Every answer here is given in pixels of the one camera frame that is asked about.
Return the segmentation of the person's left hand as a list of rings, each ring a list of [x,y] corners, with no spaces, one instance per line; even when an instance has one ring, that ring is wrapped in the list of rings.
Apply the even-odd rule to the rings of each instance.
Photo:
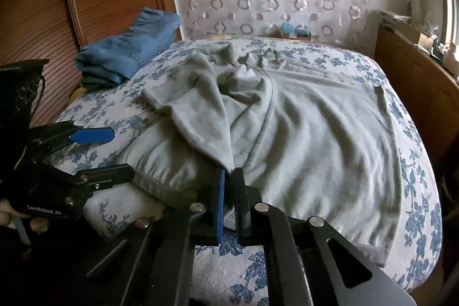
[[[49,227],[49,221],[45,218],[30,217],[15,211],[9,201],[1,200],[0,225],[12,229],[18,229],[20,225],[29,225],[31,231],[45,232]]]

